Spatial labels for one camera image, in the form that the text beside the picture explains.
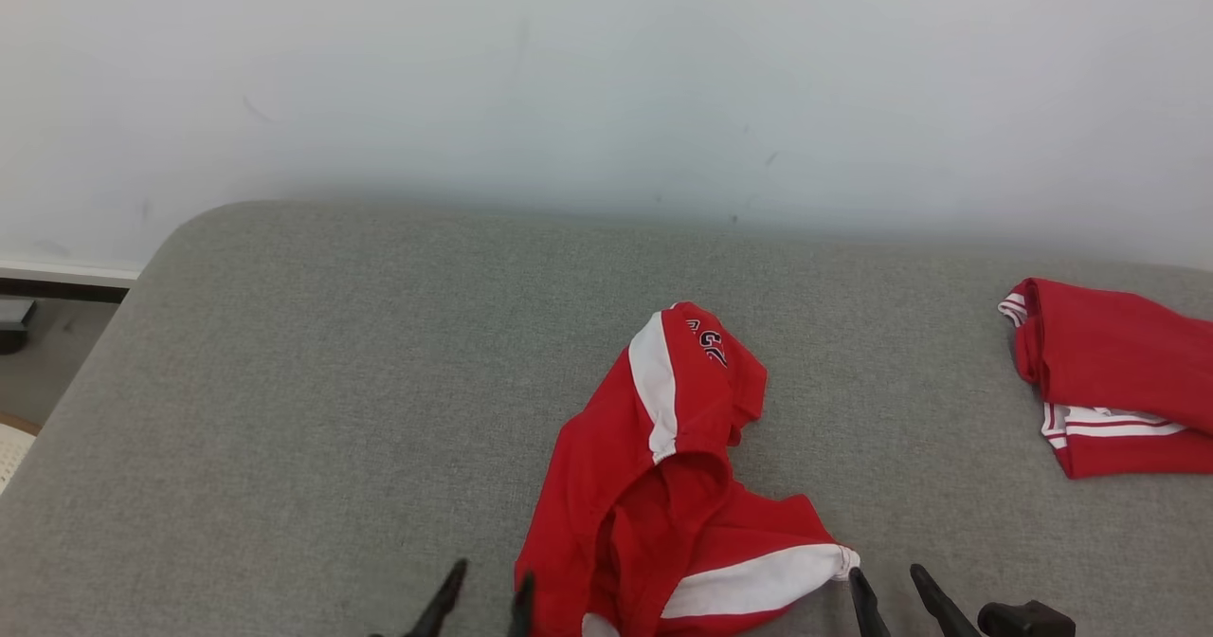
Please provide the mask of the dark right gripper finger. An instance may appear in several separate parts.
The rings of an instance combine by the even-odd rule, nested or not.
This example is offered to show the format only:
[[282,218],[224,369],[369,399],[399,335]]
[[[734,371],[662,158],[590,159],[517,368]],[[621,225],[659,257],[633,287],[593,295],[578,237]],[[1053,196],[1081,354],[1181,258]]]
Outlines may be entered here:
[[892,631],[889,631],[882,614],[879,614],[875,588],[872,588],[861,568],[854,567],[849,569],[848,585],[860,636],[892,637]]
[[961,612],[959,607],[949,598],[949,595],[944,593],[934,578],[932,578],[932,573],[927,571],[922,564],[911,564],[910,576],[915,581],[915,588],[918,590],[926,610],[935,619],[943,636],[983,636],[983,632],[970,622],[966,613]]

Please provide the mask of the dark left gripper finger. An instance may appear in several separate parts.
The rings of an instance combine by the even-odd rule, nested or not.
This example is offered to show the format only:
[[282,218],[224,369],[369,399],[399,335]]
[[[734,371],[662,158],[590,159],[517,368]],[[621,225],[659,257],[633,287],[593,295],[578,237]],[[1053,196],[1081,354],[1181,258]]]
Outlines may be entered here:
[[509,607],[507,637],[533,636],[534,625],[534,573],[526,571],[516,587]]
[[429,598],[427,607],[421,612],[420,618],[412,629],[408,630],[408,637],[437,637],[442,636],[442,629],[446,616],[459,603],[459,595],[468,569],[468,561],[459,558],[452,564],[448,576]]

